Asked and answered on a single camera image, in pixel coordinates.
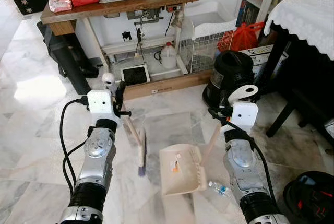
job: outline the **white tablecloth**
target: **white tablecloth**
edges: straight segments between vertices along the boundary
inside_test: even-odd
[[[272,22],[334,60],[334,0],[283,0],[269,14],[265,34]]]

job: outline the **beige dustpan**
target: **beige dustpan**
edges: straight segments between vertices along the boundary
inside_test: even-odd
[[[159,152],[162,195],[175,195],[205,190],[207,180],[200,166],[199,148],[177,144]]]

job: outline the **white shelf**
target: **white shelf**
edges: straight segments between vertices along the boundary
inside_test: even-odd
[[[247,1],[256,6],[257,8],[261,8],[262,0],[247,0]]]

